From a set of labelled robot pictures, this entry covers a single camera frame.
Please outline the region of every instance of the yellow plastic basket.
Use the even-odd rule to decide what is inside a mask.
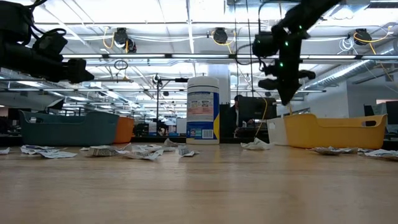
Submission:
[[[359,118],[317,118],[314,114],[284,117],[287,141],[290,146],[361,147],[380,149],[383,145],[386,115]],[[375,126],[365,126],[375,121]]]

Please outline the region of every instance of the wooden table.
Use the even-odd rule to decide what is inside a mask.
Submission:
[[[398,163],[237,144],[157,162],[0,156],[0,223],[397,223]],[[67,151],[78,152],[77,148]]]

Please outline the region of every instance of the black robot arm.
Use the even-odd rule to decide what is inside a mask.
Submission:
[[[275,55],[279,51],[279,59],[275,60],[275,64],[261,70],[277,79],[261,80],[258,85],[266,90],[278,90],[283,105],[289,103],[301,87],[299,78],[315,78],[315,73],[311,71],[299,71],[302,40],[309,38],[307,30],[322,14],[340,1],[303,0],[287,11],[285,17],[272,27],[271,32],[259,32],[256,35],[252,51],[259,59]]]

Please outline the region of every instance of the blue-gray plastic basket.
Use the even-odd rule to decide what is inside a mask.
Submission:
[[[99,111],[86,116],[57,116],[19,111],[24,144],[99,146],[112,144],[119,116]],[[36,123],[29,122],[36,118]]]

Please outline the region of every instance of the white column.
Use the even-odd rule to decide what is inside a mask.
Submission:
[[[220,81],[220,104],[231,103],[231,75],[228,65],[208,65],[208,76]]]

